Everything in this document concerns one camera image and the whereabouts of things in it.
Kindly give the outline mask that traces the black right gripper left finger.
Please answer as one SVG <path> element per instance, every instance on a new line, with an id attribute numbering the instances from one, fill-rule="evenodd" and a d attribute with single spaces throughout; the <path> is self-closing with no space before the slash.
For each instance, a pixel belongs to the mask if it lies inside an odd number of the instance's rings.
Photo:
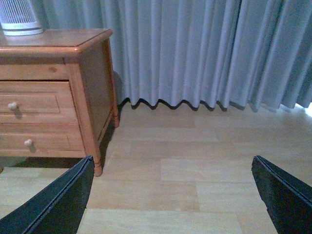
<path id="1" fill-rule="evenodd" d="M 89 199 L 94 161 L 86 156 L 0 220 L 2 234 L 75 234 Z"/>

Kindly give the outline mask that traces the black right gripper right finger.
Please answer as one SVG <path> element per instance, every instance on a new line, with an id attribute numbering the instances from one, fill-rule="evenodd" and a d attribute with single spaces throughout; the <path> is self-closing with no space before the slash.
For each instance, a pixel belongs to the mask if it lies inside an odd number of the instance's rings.
<path id="1" fill-rule="evenodd" d="M 279 234 L 312 232 L 312 188 L 261 156 L 252 162 L 259 195 Z"/>

